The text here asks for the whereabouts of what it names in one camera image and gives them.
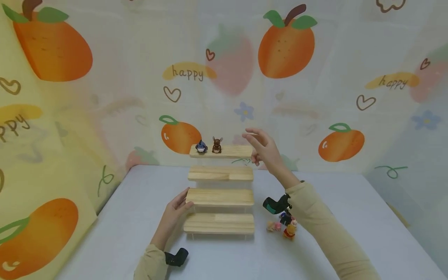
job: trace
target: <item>hand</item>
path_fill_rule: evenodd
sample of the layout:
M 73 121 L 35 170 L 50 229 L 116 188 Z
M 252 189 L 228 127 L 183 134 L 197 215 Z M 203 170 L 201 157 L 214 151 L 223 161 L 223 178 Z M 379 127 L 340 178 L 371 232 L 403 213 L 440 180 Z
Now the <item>hand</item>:
M 255 148 L 251 156 L 252 163 L 259 166 L 260 161 L 263 161 L 269 173 L 277 178 L 285 190 L 300 184 L 300 180 L 284 164 L 271 136 L 257 128 L 246 128 L 246 132 L 243 138 Z
M 154 244 L 161 251 L 165 250 L 168 238 L 174 231 L 179 218 L 193 206 L 193 202 L 185 203 L 185 198 L 187 197 L 189 189 L 190 188 L 186 188 L 168 203 L 165 212 L 160 219 L 159 226 L 154 233 L 151 244 Z
M 277 145 L 271 136 L 257 128 L 247 128 L 246 132 L 248 133 L 243 133 L 243 138 L 255 149 L 251 156 L 252 163 L 259 166 L 260 161 L 263 161 L 269 173 L 273 175 L 285 167 Z

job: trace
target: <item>tabletop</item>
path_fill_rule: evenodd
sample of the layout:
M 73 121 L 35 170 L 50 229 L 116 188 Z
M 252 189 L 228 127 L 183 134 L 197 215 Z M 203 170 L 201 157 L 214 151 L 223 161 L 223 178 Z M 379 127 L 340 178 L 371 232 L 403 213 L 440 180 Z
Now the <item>tabletop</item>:
M 155 232 L 166 204 L 187 186 L 187 167 L 133 167 L 98 216 L 58 280 L 131 280 Z M 314 185 L 332 213 L 370 257 L 383 280 L 447 280 L 369 182 L 359 174 L 295 172 Z M 262 203 L 284 194 L 265 170 L 254 170 L 252 213 L 255 234 L 200 236 L 179 227 L 166 251 L 189 252 L 182 267 L 169 269 L 170 280 L 338 279 L 313 237 L 298 226 L 291 242 L 266 230 L 276 217 Z

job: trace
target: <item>blue flower print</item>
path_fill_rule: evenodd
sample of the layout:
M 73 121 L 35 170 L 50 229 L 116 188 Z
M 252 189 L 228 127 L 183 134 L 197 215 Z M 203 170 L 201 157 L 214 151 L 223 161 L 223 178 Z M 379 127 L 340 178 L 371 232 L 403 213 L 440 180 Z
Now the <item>blue flower print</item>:
M 438 115 L 434 115 L 430 110 L 423 112 L 422 116 L 412 116 L 411 119 L 417 123 L 415 125 L 416 130 L 421 129 L 423 126 L 429 130 L 435 130 L 437 128 L 437 124 L 442 120 Z
M 246 118 L 248 118 L 249 120 L 253 120 L 254 119 L 254 107 L 247 106 L 246 103 L 244 103 L 244 102 L 241 102 L 240 103 L 240 108 L 239 109 L 235 109 L 234 112 L 237 115 L 241 116 L 241 121 L 246 120 Z

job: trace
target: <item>figurine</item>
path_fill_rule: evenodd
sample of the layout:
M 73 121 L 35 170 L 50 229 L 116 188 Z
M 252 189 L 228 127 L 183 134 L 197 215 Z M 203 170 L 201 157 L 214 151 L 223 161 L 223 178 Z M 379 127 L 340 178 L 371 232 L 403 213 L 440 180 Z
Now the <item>figurine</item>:
M 274 230 L 280 231 L 281 230 L 281 224 L 279 222 L 274 223 Z
M 288 226 L 291 223 L 291 221 L 293 220 L 293 217 L 291 216 L 291 214 L 289 213 L 288 210 L 285 210 L 283 213 L 281 213 L 279 218 L 280 218 L 280 223 L 284 224 L 285 226 Z
M 294 240 L 294 236 L 296 235 L 296 227 L 292 224 L 289 224 L 283 231 L 283 237 L 289 240 Z
M 267 223 L 267 227 L 266 227 L 267 231 L 273 232 L 273 231 L 280 231 L 281 230 L 281 224 L 279 222 L 271 222 L 269 221 Z
M 270 231 L 270 232 L 273 232 L 274 231 L 274 222 L 272 222 L 272 221 L 268 221 L 267 222 L 267 227 L 266 227 L 266 230 L 267 231 Z
M 198 150 L 198 153 L 207 153 L 208 147 L 207 145 L 202 141 L 202 139 L 199 141 L 198 144 L 195 146 L 196 150 Z
M 217 153 L 217 154 L 221 153 L 221 141 L 222 140 L 223 140 L 222 137 L 221 137 L 221 139 L 215 139 L 215 137 L 213 137 L 213 147 L 211 148 L 212 153 Z

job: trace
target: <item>wooden shelf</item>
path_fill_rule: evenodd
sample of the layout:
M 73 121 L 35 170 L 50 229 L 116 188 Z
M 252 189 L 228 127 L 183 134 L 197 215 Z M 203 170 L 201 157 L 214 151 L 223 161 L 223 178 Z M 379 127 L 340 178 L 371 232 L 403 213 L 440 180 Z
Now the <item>wooden shelf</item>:
M 186 202 L 203 207 L 250 207 L 254 193 L 246 189 L 189 189 Z
M 254 171 L 249 166 L 193 165 L 188 172 L 189 181 L 253 181 Z
M 244 145 L 221 145 L 221 153 L 216 154 L 211 151 L 213 145 L 208 145 L 207 153 L 198 153 L 192 145 L 190 149 L 190 157 L 198 159 L 250 159 L 252 155 L 252 146 Z
M 184 223 L 186 233 L 254 234 L 252 214 L 188 214 Z

